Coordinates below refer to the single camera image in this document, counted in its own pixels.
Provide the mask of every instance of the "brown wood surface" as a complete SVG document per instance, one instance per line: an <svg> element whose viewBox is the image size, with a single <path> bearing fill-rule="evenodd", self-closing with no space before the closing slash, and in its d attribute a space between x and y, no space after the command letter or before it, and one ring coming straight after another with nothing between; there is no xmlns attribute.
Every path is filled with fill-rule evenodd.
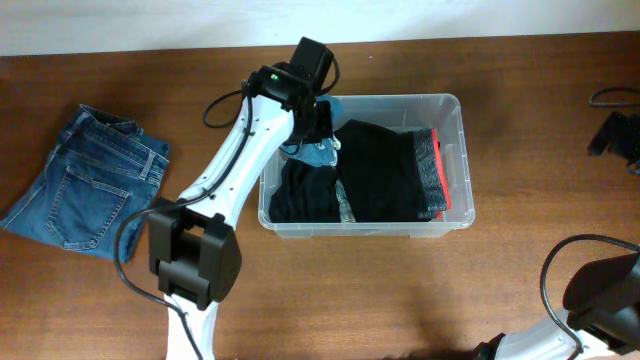
<svg viewBox="0 0 640 360"><path fill-rule="evenodd" d="M244 265L216 324L220 358L381 359L471 349L545 316L538 276L558 241L594 232L637 242L640 179L613 155L588 157L586 146L610 111L590 108L591 92L640 86L640 33L331 49L343 74L336 94L448 92L460 99L475 223L440 239L282 240L258 222L256 187L237 229ZM202 110L292 50L1 58L0 209L35 179L79 103L134 118L169 141L160 193L176 198L228 133L204 128ZM236 106L237 99L221 105L214 118L229 118ZM125 269L154 290L147 246L145 231ZM622 253L593 243L563 252L549 274L553 303L560 306L582 264ZM125 288L109 261L2 232L0 290L3 359L165 354L167 310Z"/></svg>

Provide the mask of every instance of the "blue denim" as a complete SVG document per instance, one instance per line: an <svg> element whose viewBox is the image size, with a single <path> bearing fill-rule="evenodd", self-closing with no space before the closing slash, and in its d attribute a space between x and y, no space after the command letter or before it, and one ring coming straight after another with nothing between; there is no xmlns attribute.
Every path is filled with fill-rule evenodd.
<svg viewBox="0 0 640 360"><path fill-rule="evenodd" d="M331 120L335 120L344 113L342 103L333 96L322 95L317 98L317 101L329 101L331 106ZM340 150L340 142L335 137L332 139L322 139L322 142L318 144L301 145L300 149L298 149L298 146L300 145L283 145L280 149L290 158L300 160L313 167L336 166L338 164L337 150Z"/></svg>
<svg viewBox="0 0 640 360"><path fill-rule="evenodd" d="M0 226L45 244L112 259L118 227L150 205L168 153L166 142L144 135L134 121L80 105L58 134L44 170ZM120 261L131 257L142 227L142 219L127 226Z"/></svg>

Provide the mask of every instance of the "robotic arm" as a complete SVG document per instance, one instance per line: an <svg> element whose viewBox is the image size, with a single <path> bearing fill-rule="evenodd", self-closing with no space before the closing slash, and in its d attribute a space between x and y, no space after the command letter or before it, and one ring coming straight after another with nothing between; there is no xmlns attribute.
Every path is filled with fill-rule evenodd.
<svg viewBox="0 0 640 360"><path fill-rule="evenodd" d="M336 79L321 86L331 64ZM332 134L329 112L316 96L337 82L339 70L323 44L302 38L291 61L263 66L243 84L245 98L231 133L204 173L173 203L149 215L149 267L164 298L183 313L169 311L167 359L214 359L217 306L231 290L242 264L234 230L244 202L271 155L282 144L318 142ZM184 207L175 206L187 202ZM188 230L204 229L202 236Z"/></svg>
<svg viewBox="0 0 640 360"><path fill-rule="evenodd" d="M332 63L336 79L322 89ZM212 344L218 303L233 287L242 265L235 237L242 206L265 164L282 144L314 143L331 136L330 112L316 103L316 96L328 92L339 74L326 46L302 38L289 63L263 66L243 84L242 108L231 133L179 200L161 198L155 208L130 217L149 214L149 268L158 276L164 301L131 284L117 260L116 268L134 291L170 308L168 360L215 359ZM189 232L193 227L202 228L202 235ZM630 250L639 249L627 245L624 247ZM118 259L117 244L114 258ZM548 305L544 285L542 289ZM588 264L567 289L567 310L556 317L548 308L550 318L522 333L501 334L489 344L480 344L473 358L588 359L639 349L638 289L640 255Z"/></svg>

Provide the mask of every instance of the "black cable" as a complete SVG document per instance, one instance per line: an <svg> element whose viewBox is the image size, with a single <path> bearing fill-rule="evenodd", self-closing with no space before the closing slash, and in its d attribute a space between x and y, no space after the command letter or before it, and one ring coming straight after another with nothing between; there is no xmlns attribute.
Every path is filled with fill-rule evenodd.
<svg viewBox="0 0 640 360"><path fill-rule="evenodd" d="M598 96L606 93L610 93L610 92L628 92L632 94L640 94L640 89L624 87L624 86L604 88L602 90L598 90L594 92L593 95L591 95L591 97L589 98L589 105L593 107L607 107L607 108L640 106L640 102L614 102L614 103L595 102Z"/></svg>
<svg viewBox="0 0 640 360"><path fill-rule="evenodd" d="M327 86L326 88L320 89L320 92L318 92L316 96L320 96L328 93L329 91L331 91L331 89L333 89L334 86L336 86L336 84L338 83L338 80L340 80L340 66L338 65L338 60L336 60L335 57L333 58L333 68L335 70L335 77L333 79L333 82L331 83L331 85Z"/></svg>
<svg viewBox="0 0 640 360"><path fill-rule="evenodd" d="M207 122L207 115L209 115L209 111L211 109L213 109L214 106L218 105L219 103L223 102L224 100L234 96L234 95L238 95L238 94L242 94L243 90L236 90L236 91L232 91L228 94L224 94L222 96L220 96L219 98L217 98L216 100L214 100L211 104L209 104L209 106L207 106L207 108L204 110L204 113L202 114L202 122L204 123L205 126L210 127L212 129L222 129L222 128L226 128L230 125L232 125L234 122L236 122L236 119L238 118L238 115L240 114L240 110L242 110L242 100L244 100L244 94L242 96L242 100L240 100L240 108L238 108L238 112L236 113L236 116L234 116L231 120L227 121L224 124L210 124L209 122Z"/></svg>
<svg viewBox="0 0 640 360"><path fill-rule="evenodd" d="M582 341L580 340L578 335L576 335L571 329L569 329L569 327L558 318L556 313L551 308L549 297L547 296L547 272L549 271L549 267L551 266L551 261L563 247L571 244L572 242L584 240L600 241L607 244L617 245L631 251L640 252L640 246L628 243L626 241L618 240L616 238L604 235L581 234L574 235L562 240L551 250L549 255L547 255L547 259L544 261L544 265L542 265L542 272L540 273L540 296L542 297L542 303L544 304L545 310L547 310L547 313L551 317L551 320L553 320L553 322L556 323L556 325L558 325L558 327L562 331L567 333L567 335L569 335L573 339L573 341L576 342L576 350L573 352L573 354L571 354L569 360L577 358L584 352L584 349L582 347Z"/></svg>
<svg viewBox="0 0 640 360"><path fill-rule="evenodd" d="M161 207L152 207L152 208L148 208L145 210L141 210L138 211L136 213L131 214L129 217L127 217L126 219L124 219L124 221L122 222L122 224L120 225L120 227L118 228L118 232L116 233L116 238L115 238L115 243L113 245L113 263L116 267L116 271L118 272L118 276L120 277L120 279L122 280L122 282L124 282L124 284L129 287L131 290L133 290L135 293L141 295L142 297L151 300L155 303L158 303L160 305L166 306L167 308L175 311L178 314L178 317L180 317L180 321L182 322L182 327L184 328L184 332L187 335L187 339L189 339L189 343L191 343L191 346L193 347L193 351L196 353L196 356L198 357L199 360L202 360L202 354L200 353L200 349L198 349L197 344L195 343L195 340L193 339L193 334L191 333L191 330L189 329L189 324L187 323L187 314L182 311L182 309L180 309L178 306L169 303L167 301L165 301L164 299L161 299L145 290L142 290L141 288L139 288L138 286L136 286L135 284L133 284L125 275L123 269L122 269L122 264L120 263L120 239L122 237L122 234L125 230L125 228L127 227L127 225L129 223L131 223L133 220L143 217L143 216L147 216L153 212L171 212L171 211L175 211L181 208L184 208L186 206L189 206L191 204L195 204L198 201L205 199L208 196L211 196L211 194L213 194L216 189L222 184L222 182L226 179L226 177L229 175L229 173L231 172L231 169L233 168L233 166L235 165L236 161L238 160L238 158L240 157L240 154L242 153L242 149L244 148L245 144L247 143L247 140L249 139L250 133L251 133L251 122L253 121L253 104L252 104L252 97L251 94L249 94L248 92L248 85L245 81L242 82L242 90L235 91L234 93L242 93L243 97L247 97L247 108L248 108L248 118L247 118L247 126L244 129L244 135L242 137L242 140L240 141L240 144L238 145L238 148L236 149L235 153L233 154L233 157L231 158L231 161L229 162L229 164L227 165L227 167L225 168L225 170L222 172L222 174L220 175L220 177L218 178L218 180L216 180L216 182L211 186L211 188L209 189L203 189L202 194L198 195L197 197L191 199L191 200L186 200L184 202L180 202L180 203L176 203L176 204L172 204L172 205L168 205L168 206L161 206ZM232 96L232 95L224 95L223 97L217 99L216 101L214 101L212 103L212 105L209 105L207 107L207 109L205 110L205 115L203 116L203 119L206 118L206 113L211 110L211 108L213 108L213 106L215 106L215 104L219 103L220 101L224 100L225 98Z"/></svg>

